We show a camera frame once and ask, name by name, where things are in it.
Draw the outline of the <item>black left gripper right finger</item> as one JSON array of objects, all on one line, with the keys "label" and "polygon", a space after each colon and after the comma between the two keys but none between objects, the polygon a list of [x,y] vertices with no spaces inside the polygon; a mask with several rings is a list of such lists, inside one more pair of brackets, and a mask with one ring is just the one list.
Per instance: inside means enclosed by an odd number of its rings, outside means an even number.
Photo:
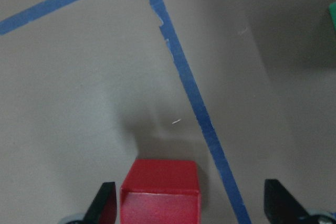
[{"label": "black left gripper right finger", "polygon": [[264,182],[264,213],[270,223],[304,223],[310,214],[277,179]]}]

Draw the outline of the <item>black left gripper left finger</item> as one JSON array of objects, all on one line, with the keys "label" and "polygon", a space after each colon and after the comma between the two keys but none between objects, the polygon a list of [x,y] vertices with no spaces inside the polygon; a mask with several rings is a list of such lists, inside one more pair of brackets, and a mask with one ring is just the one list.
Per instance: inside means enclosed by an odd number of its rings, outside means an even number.
[{"label": "black left gripper left finger", "polygon": [[115,186],[115,182],[105,182],[101,185],[82,223],[114,224],[116,222],[117,196]]}]

